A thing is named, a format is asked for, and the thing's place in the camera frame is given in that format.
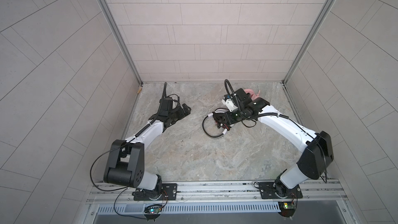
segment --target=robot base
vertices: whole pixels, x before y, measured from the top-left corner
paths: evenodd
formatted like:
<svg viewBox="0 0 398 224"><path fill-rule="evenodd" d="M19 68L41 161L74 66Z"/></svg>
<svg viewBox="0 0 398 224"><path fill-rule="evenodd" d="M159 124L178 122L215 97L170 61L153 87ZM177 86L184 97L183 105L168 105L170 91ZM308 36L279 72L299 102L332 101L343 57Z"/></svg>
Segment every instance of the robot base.
<svg viewBox="0 0 398 224"><path fill-rule="evenodd" d="M274 188L274 182L259 182L258 189L260 190L261 199L280 199L276 194ZM302 198L302 193L300 187L297 185L296 187L291 189L291 192L296 195L297 198Z"/></svg>

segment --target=gray stone surface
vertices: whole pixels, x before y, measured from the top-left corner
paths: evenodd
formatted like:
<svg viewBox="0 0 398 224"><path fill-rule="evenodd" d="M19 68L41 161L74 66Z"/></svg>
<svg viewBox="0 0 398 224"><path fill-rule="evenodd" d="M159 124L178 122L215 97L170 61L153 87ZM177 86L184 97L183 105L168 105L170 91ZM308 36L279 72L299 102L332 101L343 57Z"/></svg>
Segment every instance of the gray stone surface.
<svg viewBox="0 0 398 224"><path fill-rule="evenodd" d="M260 89L261 97L295 120L281 83L231 84L235 90ZM127 136L156 113L162 90L161 83L144 84ZM220 139L205 135L203 116L223 107L224 83L169 83L167 95L173 93L180 96L181 104L192 108L191 114L145 148L145 170L161 175L163 181L274 179L299 159L296 147L262 123L253 128L237 123ZM206 121L205 128L213 135L221 133L212 120Z"/></svg>

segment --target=black cable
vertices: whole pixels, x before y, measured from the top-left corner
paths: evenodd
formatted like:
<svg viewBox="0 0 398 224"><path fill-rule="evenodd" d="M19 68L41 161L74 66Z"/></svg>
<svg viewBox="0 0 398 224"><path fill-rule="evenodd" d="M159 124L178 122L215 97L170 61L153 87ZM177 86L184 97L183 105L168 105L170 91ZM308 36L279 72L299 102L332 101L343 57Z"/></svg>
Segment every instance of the black cable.
<svg viewBox="0 0 398 224"><path fill-rule="evenodd" d="M209 118L209 116L207 115L207 116L203 119L203 122L202 122L202 129L203 129L203 132L205 132L205 134L206 134L208 137L212 138L212 139L218 139L218 138L221 138L222 136L224 136L223 133L221 133L220 135L217 135L217 136L212 136L212 135L210 135L210 134L208 134L208 133L206 132L206 130L205 130L205 121L206 121L206 119L208 119L208 118Z"/></svg>
<svg viewBox="0 0 398 224"><path fill-rule="evenodd" d="M112 150L109 150L109 151L107 151L107 152L104 152L104 153L102 153L99 157L97 157L97 159L94 160L94 162L93 162L93 164L91 165L91 168L90 168L90 180L91 180L91 183L93 184L94 187L96 187L97 189L99 189L99 190L101 190L101 191L116 191L116 190L127 189L127 188L128 188L128 187L123 187L123 188L119 188L119 189L100 189L100 188L94 183L93 177L92 177L92 170L93 170L94 164L97 162L97 160L98 160L100 157L102 157L103 155L107 154L108 152L112 152L112 151L114 151L114 150L121 149L121 148L125 147L127 144L128 144L128 143L125 143L125 144L123 144L123 145L120 146L120 147L117 147L117 148L115 148L115 149L112 149Z"/></svg>
<svg viewBox="0 0 398 224"><path fill-rule="evenodd" d="M115 207L115 204L116 204L116 201L117 201L117 199L119 198L119 196L123 193L123 192L125 192L126 191L126 189L128 189L129 187L126 187L122 192L120 192L120 194L116 197L116 199L115 199L115 202L113 203L113 210L115 211L115 213L116 214L118 214L118 215L120 215L120 216L125 216L125 217L133 217L133 218L136 218L136 219L141 219L141 220L146 220L146 218L141 218L141 217L135 217L135 216L132 216L132 215L124 215L124 214L119 214L117 211L116 211L116 207Z"/></svg>
<svg viewBox="0 0 398 224"><path fill-rule="evenodd" d="M257 121L255 121L254 119L252 119L251 121L254 122L254 125L252 125L251 127L255 127L255 125L257 124Z"/></svg>
<svg viewBox="0 0 398 224"><path fill-rule="evenodd" d="M316 145L319 147L319 149L321 149L322 156L324 157L324 164L325 164L325 180L323 180L322 176L321 176L321 178L322 178L322 181L323 181L324 183L327 183L327 182L328 182L328 176L326 175L326 174L327 174L327 171L326 171L326 158L325 158L325 153L324 153L324 151L323 151L321 145L320 145L318 142L316 143Z"/></svg>

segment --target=gray tile wall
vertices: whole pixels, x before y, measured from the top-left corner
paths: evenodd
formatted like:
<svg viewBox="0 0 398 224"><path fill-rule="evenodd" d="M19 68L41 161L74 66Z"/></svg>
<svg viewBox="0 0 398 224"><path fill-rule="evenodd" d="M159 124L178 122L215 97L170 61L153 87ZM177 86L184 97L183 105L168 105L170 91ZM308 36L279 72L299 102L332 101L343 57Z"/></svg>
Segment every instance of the gray tile wall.
<svg viewBox="0 0 398 224"><path fill-rule="evenodd" d="M325 0L107 0L141 78L280 81Z"/></svg>
<svg viewBox="0 0 398 224"><path fill-rule="evenodd" d="M72 223L137 90L96 0L0 0L1 222Z"/></svg>
<svg viewBox="0 0 398 224"><path fill-rule="evenodd" d="M287 87L363 223L397 223L398 0L337 0Z"/></svg>

